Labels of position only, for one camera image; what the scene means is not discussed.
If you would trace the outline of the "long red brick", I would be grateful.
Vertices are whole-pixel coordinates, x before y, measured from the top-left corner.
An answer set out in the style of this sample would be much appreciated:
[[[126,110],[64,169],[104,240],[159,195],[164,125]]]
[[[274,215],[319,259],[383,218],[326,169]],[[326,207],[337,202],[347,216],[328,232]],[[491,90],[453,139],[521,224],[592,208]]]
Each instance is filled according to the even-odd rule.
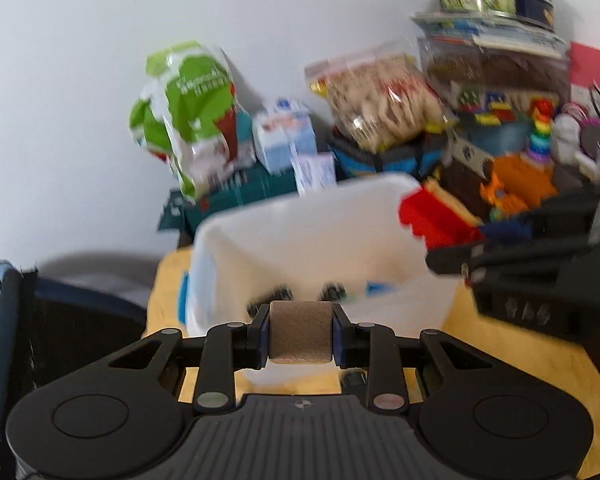
[[[404,228],[424,241],[427,249],[470,245],[486,240],[475,221],[467,221],[426,188],[402,198],[398,217]]]

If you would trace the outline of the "wooden cube block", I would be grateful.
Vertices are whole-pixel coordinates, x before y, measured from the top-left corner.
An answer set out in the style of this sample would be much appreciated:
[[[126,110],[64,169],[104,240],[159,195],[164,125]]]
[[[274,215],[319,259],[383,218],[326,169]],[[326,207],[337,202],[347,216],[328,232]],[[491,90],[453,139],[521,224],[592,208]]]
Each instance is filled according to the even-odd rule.
[[[332,360],[332,307],[323,301],[273,301],[268,311],[268,358],[276,364]]]

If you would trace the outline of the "black toy car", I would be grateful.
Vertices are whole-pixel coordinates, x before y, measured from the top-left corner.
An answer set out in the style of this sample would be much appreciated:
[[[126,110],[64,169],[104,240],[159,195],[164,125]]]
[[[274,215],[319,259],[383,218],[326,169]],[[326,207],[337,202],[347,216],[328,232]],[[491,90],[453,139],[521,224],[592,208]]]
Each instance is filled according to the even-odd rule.
[[[287,285],[277,285],[268,292],[252,298],[246,307],[250,318],[255,318],[262,306],[268,306],[273,301],[290,301],[294,299],[292,290]]]

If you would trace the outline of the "blue flat brick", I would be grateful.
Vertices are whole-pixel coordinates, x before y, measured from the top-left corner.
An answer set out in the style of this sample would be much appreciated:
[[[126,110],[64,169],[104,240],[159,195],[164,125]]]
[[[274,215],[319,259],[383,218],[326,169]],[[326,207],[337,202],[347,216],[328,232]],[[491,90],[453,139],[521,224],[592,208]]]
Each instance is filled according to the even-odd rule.
[[[365,295],[367,297],[392,294],[396,291],[396,286],[386,282],[369,281],[365,285]]]

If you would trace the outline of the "orange teal toy dinosaur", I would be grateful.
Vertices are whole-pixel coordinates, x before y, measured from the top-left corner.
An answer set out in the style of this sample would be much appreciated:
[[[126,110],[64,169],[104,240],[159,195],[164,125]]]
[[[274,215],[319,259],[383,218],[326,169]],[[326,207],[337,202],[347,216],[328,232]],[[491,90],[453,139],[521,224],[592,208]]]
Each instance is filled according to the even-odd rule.
[[[479,193],[482,200],[491,207],[489,212],[491,221],[509,219],[529,210],[528,205],[521,198],[506,191],[495,172],[491,174],[491,180],[487,184],[480,185]]]

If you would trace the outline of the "yellow cloth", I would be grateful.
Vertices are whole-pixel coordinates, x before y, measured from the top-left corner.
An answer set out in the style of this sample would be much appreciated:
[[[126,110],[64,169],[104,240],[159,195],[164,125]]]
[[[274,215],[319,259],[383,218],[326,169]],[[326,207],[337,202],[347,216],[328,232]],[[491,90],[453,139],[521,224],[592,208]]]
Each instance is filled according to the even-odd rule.
[[[185,248],[171,252],[160,261],[148,299],[148,334],[178,326],[178,293],[191,258],[192,251]],[[453,307],[442,330],[577,398],[594,422],[593,443],[578,477],[585,479],[600,474],[600,374],[583,349],[482,318],[464,286],[457,287]]]

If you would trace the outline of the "translucent white plastic bin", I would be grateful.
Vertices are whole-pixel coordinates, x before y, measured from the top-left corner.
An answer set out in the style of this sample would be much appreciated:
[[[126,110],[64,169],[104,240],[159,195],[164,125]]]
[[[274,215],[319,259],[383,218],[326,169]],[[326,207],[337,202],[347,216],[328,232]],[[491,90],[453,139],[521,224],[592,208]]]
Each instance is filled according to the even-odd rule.
[[[195,235],[187,333],[247,322],[248,302],[277,285],[289,286],[294,300],[313,301],[327,283],[343,284],[343,309],[353,322],[389,326],[404,337],[441,327],[460,282],[431,273],[424,242],[399,221],[402,198],[419,189],[406,174],[381,174],[210,217]],[[369,281],[396,291],[367,297]]]

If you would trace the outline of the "blue black striped bag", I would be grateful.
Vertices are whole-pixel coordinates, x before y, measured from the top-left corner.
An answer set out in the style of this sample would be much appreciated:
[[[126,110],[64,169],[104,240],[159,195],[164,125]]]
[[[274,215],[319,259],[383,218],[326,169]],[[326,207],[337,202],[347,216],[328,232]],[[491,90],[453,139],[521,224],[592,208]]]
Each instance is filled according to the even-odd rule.
[[[334,154],[339,171],[347,178],[398,172],[417,180],[427,177],[446,150],[445,134],[419,133],[414,139],[378,154],[363,151],[337,128],[326,134],[325,142]]]

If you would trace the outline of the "dark green plaid box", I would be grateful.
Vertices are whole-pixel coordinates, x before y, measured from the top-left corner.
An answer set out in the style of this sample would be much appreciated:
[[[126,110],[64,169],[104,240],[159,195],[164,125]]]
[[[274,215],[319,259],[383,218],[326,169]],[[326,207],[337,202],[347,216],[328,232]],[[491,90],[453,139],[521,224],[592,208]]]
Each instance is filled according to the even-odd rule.
[[[198,226],[212,214],[295,192],[297,185],[291,169],[269,174],[257,162],[251,168],[235,172],[230,180],[196,203],[185,198],[177,188],[171,190],[157,231],[176,231],[187,244],[193,240]]]

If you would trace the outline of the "clear bin of bricks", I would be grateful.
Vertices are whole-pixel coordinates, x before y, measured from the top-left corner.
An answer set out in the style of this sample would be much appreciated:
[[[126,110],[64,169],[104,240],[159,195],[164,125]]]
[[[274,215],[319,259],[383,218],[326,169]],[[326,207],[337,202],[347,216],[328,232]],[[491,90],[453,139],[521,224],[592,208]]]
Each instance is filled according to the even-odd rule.
[[[569,62],[424,37],[422,72],[456,123],[452,133],[492,156],[524,150],[532,106],[569,96]]]

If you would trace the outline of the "white paper label card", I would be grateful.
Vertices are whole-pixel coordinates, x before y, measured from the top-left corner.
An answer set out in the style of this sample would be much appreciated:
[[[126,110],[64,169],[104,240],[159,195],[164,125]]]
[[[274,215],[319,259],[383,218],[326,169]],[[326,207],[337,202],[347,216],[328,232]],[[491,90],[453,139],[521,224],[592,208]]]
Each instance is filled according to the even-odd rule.
[[[296,155],[291,159],[291,167],[300,195],[337,185],[335,159],[330,153]]]

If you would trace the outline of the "stack of books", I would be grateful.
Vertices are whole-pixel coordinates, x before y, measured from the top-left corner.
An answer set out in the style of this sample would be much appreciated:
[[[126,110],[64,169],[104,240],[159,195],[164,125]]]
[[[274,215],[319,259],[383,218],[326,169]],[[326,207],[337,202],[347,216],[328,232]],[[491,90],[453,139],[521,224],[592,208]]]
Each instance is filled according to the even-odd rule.
[[[554,32],[512,18],[472,12],[431,12],[417,13],[412,21],[425,36],[439,41],[544,58],[563,58],[569,51],[569,42]]]

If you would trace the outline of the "dark blue bag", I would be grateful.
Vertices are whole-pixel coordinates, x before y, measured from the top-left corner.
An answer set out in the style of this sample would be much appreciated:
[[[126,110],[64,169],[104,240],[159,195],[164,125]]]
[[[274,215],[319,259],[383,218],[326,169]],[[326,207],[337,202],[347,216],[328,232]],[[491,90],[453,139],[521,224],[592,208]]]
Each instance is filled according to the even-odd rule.
[[[0,479],[16,476],[6,418],[26,394],[143,335],[146,310],[0,261]]]

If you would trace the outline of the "light blue white carton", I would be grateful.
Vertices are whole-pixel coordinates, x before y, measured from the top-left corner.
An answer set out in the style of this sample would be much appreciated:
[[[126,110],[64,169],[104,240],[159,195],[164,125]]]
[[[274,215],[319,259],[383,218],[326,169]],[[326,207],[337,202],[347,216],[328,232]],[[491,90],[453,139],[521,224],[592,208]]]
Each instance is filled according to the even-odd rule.
[[[317,153],[310,111],[297,100],[269,102],[251,125],[257,159],[269,174],[288,170],[294,156]]]

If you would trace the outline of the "green white snack bag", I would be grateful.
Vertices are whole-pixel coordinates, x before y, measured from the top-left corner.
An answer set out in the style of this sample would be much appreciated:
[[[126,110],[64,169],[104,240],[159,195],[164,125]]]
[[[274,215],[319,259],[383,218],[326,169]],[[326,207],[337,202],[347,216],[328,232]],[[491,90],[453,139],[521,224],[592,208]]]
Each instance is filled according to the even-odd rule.
[[[133,139],[163,160],[196,202],[234,171],[239,153],[234,79],[224,53],[197,41],[149,55],[147,81],[133,104]]]

